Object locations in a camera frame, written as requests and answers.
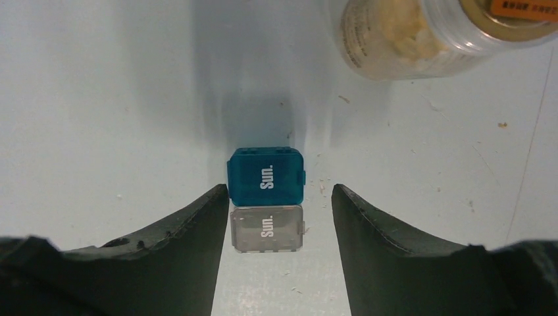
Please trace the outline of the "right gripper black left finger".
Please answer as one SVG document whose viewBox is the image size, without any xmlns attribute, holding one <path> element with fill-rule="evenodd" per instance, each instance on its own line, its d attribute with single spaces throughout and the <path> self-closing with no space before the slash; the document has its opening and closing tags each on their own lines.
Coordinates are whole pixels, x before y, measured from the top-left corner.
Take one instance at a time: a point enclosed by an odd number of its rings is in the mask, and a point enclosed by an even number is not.
<svg viewBox="0 0 558 316">
<path fill-rule="evenodd" d="M 219 184 L 100 247 L 1 239 L 2 315 L 210 315 L 228 220 Z"/>
</svg>

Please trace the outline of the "teal and clear pill box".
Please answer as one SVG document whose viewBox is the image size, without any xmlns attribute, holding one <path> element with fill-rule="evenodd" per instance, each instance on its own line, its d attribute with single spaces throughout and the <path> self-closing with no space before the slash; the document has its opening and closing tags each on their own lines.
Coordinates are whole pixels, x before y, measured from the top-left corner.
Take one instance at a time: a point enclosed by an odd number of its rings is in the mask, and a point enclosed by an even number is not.
<svg viewBox="0 0 558 316">
<path fill-rule="evenodd" d="M 303 245 L 306 173 L 292 147 L 243 147 L 227 162 L 232 246 L 240 253 L 297 251 Z"/>
</svg>

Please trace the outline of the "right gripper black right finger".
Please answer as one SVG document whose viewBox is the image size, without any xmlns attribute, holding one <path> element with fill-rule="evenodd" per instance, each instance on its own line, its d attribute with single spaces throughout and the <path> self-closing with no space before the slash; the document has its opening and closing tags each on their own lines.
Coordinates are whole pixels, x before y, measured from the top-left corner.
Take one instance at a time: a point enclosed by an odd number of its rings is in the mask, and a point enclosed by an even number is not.
<svg viewBox="0 0 558 316">
<path fill-rule="evenodd" d="M 496 250 L 419 230 L 343 184 L 332 211 L 353 315 L 556 315 L 557 242 Z"/>
</svg>

